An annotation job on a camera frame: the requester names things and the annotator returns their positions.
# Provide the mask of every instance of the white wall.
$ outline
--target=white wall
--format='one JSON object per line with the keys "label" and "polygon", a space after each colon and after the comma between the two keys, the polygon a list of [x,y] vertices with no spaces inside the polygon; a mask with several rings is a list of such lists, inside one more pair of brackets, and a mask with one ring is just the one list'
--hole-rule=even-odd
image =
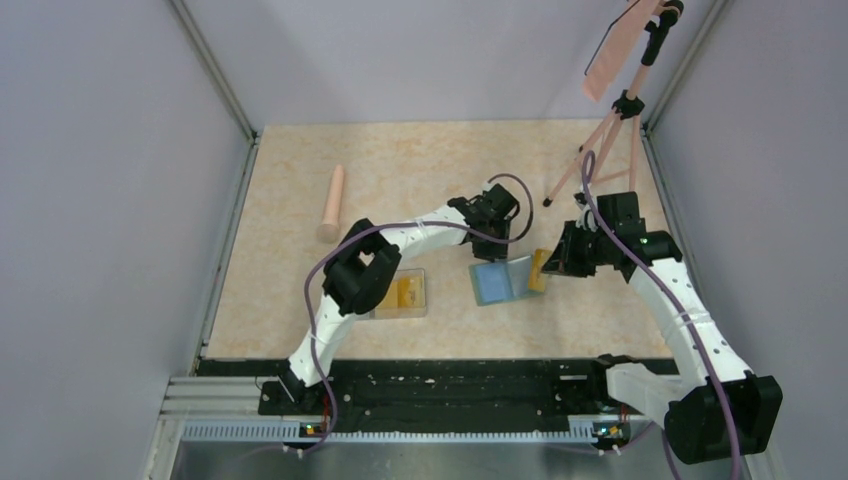
{"label": "white wall", "polygon": [[846,18],[733,2],[656,139],[708,306],[783,388],[793,478],[845,478]]}
{"label": "white wall", "polygon": [[140,476],[246,156],[164,1],[0,7],[0,478]]}
{"label": "white wall", "polygon": [[[583,70],[623,0],[188,0],[251,122],[600,117]],[[658,98],[711,2],[686,2],[642,95]]]}

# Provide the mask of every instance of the tripod leg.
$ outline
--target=tripod leg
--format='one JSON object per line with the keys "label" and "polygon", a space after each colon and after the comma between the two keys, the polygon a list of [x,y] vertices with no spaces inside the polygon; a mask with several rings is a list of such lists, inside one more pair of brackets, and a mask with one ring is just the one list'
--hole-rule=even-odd
{"label": "tripod leg", "polygon": [[615,109],[610,110],[607,116],[604,117],[604,119],[601,121],[601,124],[598,125],[597,128],[595,128],[595,131],[592,132],[591,135],[589,135],[589,138],[585,142],[583,142],[582,145],[580,145],[580,148],[577,149],[577,156],[574,157],[574,160],[572,160],[571,163],[568,165],[568,168],[565,169],[565,173],[562,174],[562,177],[559,179],[559,182],[556,184],[554,189],[551,190],[551,193],[549,193],[548,196],[545,197],[545,200],[542,202],[542,205],[544,205],[545,207],[551,206],[551,203],[553,203],[557,193],[562,190],[562,187],[563,185],[565,185],[565,182],[568,181],[568,178],[571,177],[574,171],[577,170],[577,166],[580,165],[579,152],[582,152],[584,149],[592,148],[592,145],[594,145],[595,142],[598,141],[598,138],[600,138],[604,131],[606,131],[613,118],[615,118]]}
{"label": "tripod leg", "polygon": [[639,164],[639,129],[642,128],[642,115],[633,117],[633,132],[630,135],[630,182],[629,189],[631,192],[636,191],[636,166]]}
{"label": "tripod leg", "polygon": [[599,178],[598,175],[601,172],[601,168],[604,166],[604,160],[607,159],[607,155],[612,149],[612,144],[615,143],[615,137],[617,137],[618,132],[621,131],[622,122],[623,120],[616,118],[612,127],[610,127],[610,132],[607,134],[607,138],[604,140],[603,145],[601,145],[600,153],[598,153],[598,160],[595,163],[595,171],[592,173],[592,177]]}

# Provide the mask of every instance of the wooden tabletop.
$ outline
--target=wooden tabletop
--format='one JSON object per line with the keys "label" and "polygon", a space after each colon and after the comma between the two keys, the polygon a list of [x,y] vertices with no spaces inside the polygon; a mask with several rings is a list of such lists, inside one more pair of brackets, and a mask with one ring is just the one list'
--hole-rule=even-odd
{"label": "wooden tabletop", "polygon": [[[536,209],[530,233],[510,245],[510,257],[553,249],[563,222],[578,209],[569,180],[557,201],[545,193],[563,173],[599,120],[432,122],[270,126],[262,135],[226,274],[210,358],[283,358],[308,330],[303,298],[307,272],[331,246],[315,229],[336,164],[347,178],[341,227],[363,217],[374,224],[429,213],[456,196],[471,197],[492,175],[510,172],[530,187]],[[625,168],[630,122],[603,174]],[[649,230],[667,229],[644,151],[639,145],[636,191]],[[502,185],[521,202],[512,231],[529,212],[521,188]],[[621,177],[594,194],[624,191]],[[545,295],[478,307],[468,266],[480,263],[470,245],[411,259],[427,276],[428,313],[419,319],[364,320],[340,347],[339,358],[566,358],[602,353],[670,356],[641,299],[612,268],[588,279],[551,277]],[[317,301],[323,277],[311,292]]]}

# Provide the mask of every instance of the gray floor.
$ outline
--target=gray floor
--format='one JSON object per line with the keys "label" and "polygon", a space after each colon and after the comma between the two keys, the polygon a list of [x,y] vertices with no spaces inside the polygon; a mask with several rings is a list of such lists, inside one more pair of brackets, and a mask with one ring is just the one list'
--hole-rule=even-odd
{"label": "gray floor", "polygon": [[[259,444],[184,443],[172,480],[671,479],[657,432],[621,457],[576,455],[537,444],[336,444],[300,461]],[[685,479],[728,478],[730,462],[688,467]]]}

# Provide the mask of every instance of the rolling pin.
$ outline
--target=rolling pin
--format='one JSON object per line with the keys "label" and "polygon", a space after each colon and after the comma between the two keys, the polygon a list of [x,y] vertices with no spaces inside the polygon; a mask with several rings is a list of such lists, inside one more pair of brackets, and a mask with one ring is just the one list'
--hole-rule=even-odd
{"label": "rolling pin", "polygon": [[342,189],[344,188],[344,167],[336,165],[330,178],[330,190],[327,192],[327,203],[324,204],[324,218],[318,225],[318,240],[333,243],[339,238],[339,211],[342,205]]}

